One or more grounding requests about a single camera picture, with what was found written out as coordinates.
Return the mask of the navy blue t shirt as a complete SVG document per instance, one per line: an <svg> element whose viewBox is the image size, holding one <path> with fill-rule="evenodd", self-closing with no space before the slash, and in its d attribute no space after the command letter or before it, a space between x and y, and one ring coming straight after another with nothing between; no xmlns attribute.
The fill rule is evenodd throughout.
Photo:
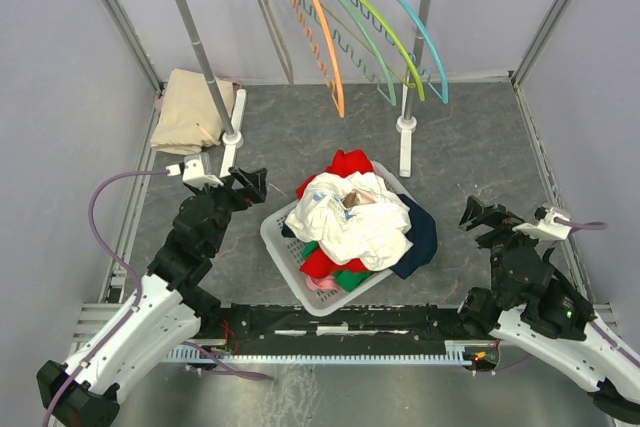
<svg viewBox="0 0 640 427"><path fill-rule="evenodd" d="M407 238L413 243L413 246L395 265L387 269L391 269L398 277L406 279L417 268L431 262L437 251L438 239L434 218L409 197L398 196L409 207L411 229L407 233ZM282 233L285 237L295 237L285 221Z"/></svg>

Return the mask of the white t shirt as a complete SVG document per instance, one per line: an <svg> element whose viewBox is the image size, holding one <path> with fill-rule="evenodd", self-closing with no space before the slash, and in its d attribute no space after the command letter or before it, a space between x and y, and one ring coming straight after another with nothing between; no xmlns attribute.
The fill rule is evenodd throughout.
<svg viewBox="0 0 640 427"><path fill-rule="evenodd" d="M413 246L409 207L373 172L317 175L285 224L336 264L358 259L371 271L392 267Z"/></svg>

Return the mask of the red t shirt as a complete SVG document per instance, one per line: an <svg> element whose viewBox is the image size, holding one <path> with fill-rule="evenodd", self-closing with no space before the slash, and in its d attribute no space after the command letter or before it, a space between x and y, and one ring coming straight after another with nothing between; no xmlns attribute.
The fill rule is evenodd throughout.
<svg viewBox="0 0 640 427"><path fill-rule="evenodd" d="M332 163L325 169L326 173L346 178L356 172L373 172L374 167L366 154L358 149L345 153L338 150ZM302 264L300 270L314 279L322 279L333 275L336 271L349 271L360 274L368 272L364 264L357 259L349 260L344 265L339 265L324 252L323 247L318 247Z"/></svg>

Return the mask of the orange hanger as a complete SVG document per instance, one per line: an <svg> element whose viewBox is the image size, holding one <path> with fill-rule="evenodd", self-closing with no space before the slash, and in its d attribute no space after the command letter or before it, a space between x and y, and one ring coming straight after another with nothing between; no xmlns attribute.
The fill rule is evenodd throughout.
<svg viewBox="0 0 640 427"><path fill-rule="evenodd" d="M313 12L308 15L300 0L289 0L313 57L330 90L331 100L340 118L346 114L346 101L340 62L337 56L329 23L320 0L310 0Z"/></svg>

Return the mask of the pink t shirt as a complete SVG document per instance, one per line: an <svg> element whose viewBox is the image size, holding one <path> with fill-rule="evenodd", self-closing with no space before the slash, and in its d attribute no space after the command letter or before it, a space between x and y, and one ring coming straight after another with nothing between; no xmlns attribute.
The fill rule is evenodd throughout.
<svg viewBox="0 0 640 427"><path fill-rule="evenodd" d="M314 278L306 276L306 285L312 291L320 292L340 292L341 288L336 283L335 278L332 275L323 278Z"/></svg>

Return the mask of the green t shirt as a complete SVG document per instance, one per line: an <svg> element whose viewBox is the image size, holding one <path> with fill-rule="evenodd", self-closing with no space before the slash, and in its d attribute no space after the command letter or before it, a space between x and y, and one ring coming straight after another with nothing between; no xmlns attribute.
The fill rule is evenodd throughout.
<svg viewBox="0 0 640 427"><path fill-rule="evenodd" d="M320 245L316 241L309 242L304 246L302 252L302 258L304 262L318 247L320 247ZM335 278L336 283L340 286L340 292L349 293L354 291L358 286L360 286L374 274L375 272L371 270L360 274L352 273L349 271L336 271L332 276Z"/></svg>

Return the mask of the mint green hanger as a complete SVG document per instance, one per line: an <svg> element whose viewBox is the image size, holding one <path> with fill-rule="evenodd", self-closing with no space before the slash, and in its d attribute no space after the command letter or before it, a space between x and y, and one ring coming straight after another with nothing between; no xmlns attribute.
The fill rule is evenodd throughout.
<svg viewBox="0 0 640 427"><path fill-rule="evenodd" d="M310 0L300 0L302 2L303 7L305 7L306 5L312 6ZM331 9L334 13L336 13L343 21L345 21L346 23L348 23L350 25L350 28L353 31L357 31L358 28L355 24L353 24L351 22L351 19L349 18L348 14L343 10L342 6L336 2L336 0L320 0L321 3L324 3L325 5L328 6L329 9ZM330 30L337 28L339 25L337 24L337 22L335 22L329 15L325 14L326 19L329 23L330 26ZM368 67L372 70L375 70L378 68L378 64L376 59L371 56L371 54L369 54L368 51L366 51L356 40L354 40L348 33L346 33L345 35L346 41L348 43L350 43L356 50L357 52L357 56L362 58L362 60L364 60L366 62L366 64L368 65ZM337 45L335 45L336 48L336 52L337 52L337 56L339 54L343 54L345 56L346 59L349 60L349 62L351 64L353 64L350 59L348 58L347 55L345 55L339 48Z"/></svg>

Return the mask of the grey hanger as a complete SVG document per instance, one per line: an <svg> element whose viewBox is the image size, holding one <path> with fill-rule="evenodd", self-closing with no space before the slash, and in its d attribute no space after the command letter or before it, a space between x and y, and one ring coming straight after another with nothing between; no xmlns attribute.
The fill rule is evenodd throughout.
<svg viewBox="0 0 640 427"><path fill-rule="evenodd" d="M284 41L282 32L278 26L275 14L271 9L269 0L257 0L259 10L265 22L267 32L271 39L274 51L279 60L286 81L289 85L294 84L294 69L289 54L289 50Z"/></svg>

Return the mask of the yellow green hanger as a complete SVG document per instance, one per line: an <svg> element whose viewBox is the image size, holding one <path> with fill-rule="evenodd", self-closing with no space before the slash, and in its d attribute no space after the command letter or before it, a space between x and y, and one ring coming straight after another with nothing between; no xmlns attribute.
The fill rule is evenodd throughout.
<svg viewBox="0 0 640 427"><path fill-rule="evenodd" d="M419 19L411 6L406 4L405 0L397 1L403 6L409 17L414 20L419 32L425 35L426 40L430 40L431 37L426 30L424 22ZM417 56L407 50L391 24L382 17L380 12L368 0L336 0L336 2L342 6L351 22L357 26L357 31L353 31L348 23L343 21L324 3L320 3L317 7L306 5L304 9L307 15L315 20L319 20L321 15L327 14L337 22L339 26L330 31L333 43L348 56L366 80L376 85L378 92L387 102L393 106L398 104L395 89L396 82L400 82L409 90L415 90L418 98L423 101L425 99L425 88L432 85L431 72L420 67L420 61ZM374 40L374 32L381 34L390 45L396 48L404 59L406 65L405 74L401 75L396 72L385 60ZM370 69L366 62L357 56L355 48L346 41L344 36L346 33L376 59L377 69Z"/></svg>

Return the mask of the teal blue hanger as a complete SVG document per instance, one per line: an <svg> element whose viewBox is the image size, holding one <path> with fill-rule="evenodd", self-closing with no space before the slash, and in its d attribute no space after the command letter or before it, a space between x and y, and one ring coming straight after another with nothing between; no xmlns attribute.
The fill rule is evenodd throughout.
<svg viewBox="0 0 640 427"><path fill-rule="evenodd" d="M406 73L399 77L393 70L390 70L390 72L393 73L405 87L415 90L421 101L424 101L426 98L424 87L424 83L426 83L436 96L444 104L447 104L449 102L448 77L435 44L426 27L426 21L422 19L421 14L418 14L407 0L396 0L396 2L404 9L405 13L413 21L416 29L417 38L414 45L414 51L410 53L396 35L395 30L368 0L350 1L354 7L357 7L360 10L362 16L370 20L376 30L382 33L387 42L394 46L404 58ZM427 45L433 62L438 70L441 85L440 89L437 89L433 84L431 71L420 66L424 45Z"/></svg>

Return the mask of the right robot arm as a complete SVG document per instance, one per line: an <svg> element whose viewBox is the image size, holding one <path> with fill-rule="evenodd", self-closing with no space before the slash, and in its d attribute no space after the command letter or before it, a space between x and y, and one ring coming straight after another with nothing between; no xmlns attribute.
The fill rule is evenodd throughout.
<svg viewBox="0 0 640 427"><path fill-rule="evenodd" d="M490 252L491 285L472 288L458 309L467 336L510 342L554 367L610 417L639 422L639 355L597 313L594 305L551 262L555 245L604 222L576 223L553 205L528 222L501 204L469 196L459 222Z"/></svg>

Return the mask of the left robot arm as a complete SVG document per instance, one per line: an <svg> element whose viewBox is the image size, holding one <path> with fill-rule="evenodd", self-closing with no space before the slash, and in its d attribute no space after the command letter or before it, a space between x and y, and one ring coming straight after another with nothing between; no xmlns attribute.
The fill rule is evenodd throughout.
<svg viewBox="0 0 640 427"><path fill-rule="evenodd" d="M174 348L220 328L220 302L199 283L233 214L265 201L267 171L231 167L217 177L204 161L190 157L152 173L180 178L191 194L146 273L136 273L113 249L107 251L130 274L134 290L79 350L39 369L44 425L53 419L64 426L111 425L134 387Z"/></svg>

